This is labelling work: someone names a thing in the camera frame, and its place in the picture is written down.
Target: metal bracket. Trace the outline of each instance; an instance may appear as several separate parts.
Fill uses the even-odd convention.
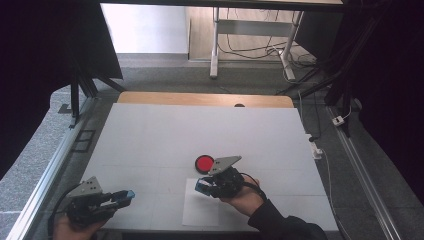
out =
[[[213,176],[218,173],[222,173],[231,167],[234,163],[238,162],[241,159],[241,156],[232,156],[215,159],[211,170],[209,171],[209,176]]]
[[[78,187],[72,190],[67,197],[81,197],[102,193],[99,181],[96,177],[91,177],[87,181],[82,182]]]

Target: black curtain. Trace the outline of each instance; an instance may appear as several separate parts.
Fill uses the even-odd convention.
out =
[[[423,13],[422,1],[392,1],[356,60],[352,81],[353,96],[363,106],[360,120],[364,127],[422,203]]]
[[[122,78],[99,3],[8,1],[0,9],[0,177],[70,84],[75,63],[86,77]]]

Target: metal frame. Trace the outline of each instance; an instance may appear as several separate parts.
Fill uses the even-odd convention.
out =
[[[94,99],[87,98],[81,109],[82,114],[80,121],[78,121],[74,128],[69,128],[66,130],[65,135],[58,148],[56,149],[52,159],[47,165],[46,170],[44,171],[43,175],[37,183],[37,186],[35,186],[34,191],[21,211],[21,214],[10,230],[9,235],[6,238],[7,240],[20,240],[26,237],[26,234],[28,233],[28,230],[30,229],[36,214],[38,214],[38,210],[45,200],[44,198],[49,192],[50,187],[53,185],[57,173],[62,167],[62,164],[65,161],[69,151],[71,150],[72,143],[75,141],[79,131],[81,130],[85,121],[88,119],[88,113],[92,111],[94,104]]]
[[[213,9],[213,46],[211,55],[210,78],[218,77],[218,35],[234,34],[234,35],[253,35],[253,36],[275,36],[287,37],[287,43],[284,51],[279,51],[281,62],[284,66],[287,80],[295,80],[293,70],[290,66],[288,56],[293,44],[294,38],[299,27],[300,19],[303,12],[298,12],[293,23],[283,22],[261,22],[261,21],[245,21],[245,20],[228,20],[219,19],[219,8]]]
[[[336,117],[330,107],[327,107],[327,113],[331,119]],[[352,167],[355,170],[355,173],[359,179],[359,182],[362,185],[362,188],[364,189],[365,195],[367,196],[371,207],[375,211],[376,217],[381,225],[384,234],[386,235],[386,238],[390,240],[401,240],[402,238],[389,213],[389,210],[387,209],[386,204],[381,199],[380,194],[375,188],[374,183],[365,165],[363,164],[361,157],[356,151],[352,139],[346,137],[342,129],[337,127],[336,130],[340,138],[340,142],[342,143],[349,157]]]

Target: red circular object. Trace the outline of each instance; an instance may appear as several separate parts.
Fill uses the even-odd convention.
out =
[[[196,170],[200,174],[208,174],[209,170],[211,170],[211,167],[213,165],[213,158],[209,155],[202,155],[196,159],[196,162],[194,163]]]

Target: white paper sheet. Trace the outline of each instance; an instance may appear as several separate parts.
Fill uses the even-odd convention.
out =
[[[187,178],[184,199],[183,225],[218,226],[219,200],[203,195],[196,190],[197,179]]]

